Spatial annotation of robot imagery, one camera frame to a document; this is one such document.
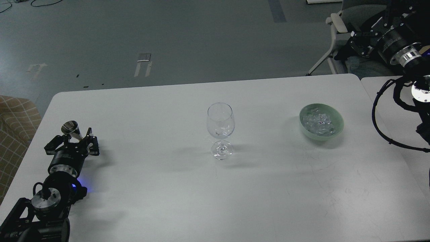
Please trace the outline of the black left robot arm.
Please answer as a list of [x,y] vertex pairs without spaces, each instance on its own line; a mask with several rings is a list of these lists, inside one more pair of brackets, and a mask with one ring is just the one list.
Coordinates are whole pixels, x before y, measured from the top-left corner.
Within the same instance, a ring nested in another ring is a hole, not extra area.
[[100,154],[98,139],[88,128],[62,127],[44,147],[52,155],[48,177],[33,186],[31,199],[20,198],[1,225],[2,242],[67,242],[72,205],[86,197],[88,189],[78,180],[85,159]]

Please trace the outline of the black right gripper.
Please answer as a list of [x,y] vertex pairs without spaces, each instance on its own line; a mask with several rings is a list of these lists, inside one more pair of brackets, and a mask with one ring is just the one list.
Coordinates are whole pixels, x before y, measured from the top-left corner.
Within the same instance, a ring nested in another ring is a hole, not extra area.
[[423,62],[421,41],[407,25],[408,5],[356,5],[349,8],[349,46],[360,56],[375,52],[387,65],[412,68]]

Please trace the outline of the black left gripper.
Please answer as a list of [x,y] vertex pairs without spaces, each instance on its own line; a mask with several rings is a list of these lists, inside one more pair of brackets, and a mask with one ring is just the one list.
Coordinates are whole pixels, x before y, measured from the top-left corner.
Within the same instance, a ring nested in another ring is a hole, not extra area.
[[55,136],[45,147],[47,155],[53,155],[48,167],[48,174],[63,171],[74,178],[78,178],[88,155],[99,156],[100,150],[98,138],[92,134],[92,128],[88,128],[86,135],[78,144],[70,144],[71,135]]

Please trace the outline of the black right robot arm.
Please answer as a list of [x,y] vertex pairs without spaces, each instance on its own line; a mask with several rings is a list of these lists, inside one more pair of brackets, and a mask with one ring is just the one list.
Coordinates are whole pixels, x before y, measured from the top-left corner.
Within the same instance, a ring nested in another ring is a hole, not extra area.
[[416,133],[429,142],[429,1],[386,0],[384,10],[373,14],[361,26],[349,26],[348,46],[358,56],[369,57],[376,52],[386,65],[403,72],[401,77],[386,81],[377,92],[372,106],[376,131],[389,144],[428,153],[429,148],[411,147],[386,136],[377,125],[375,112],[379,99],[393,85],[394,102],[419,115],[421,123]]

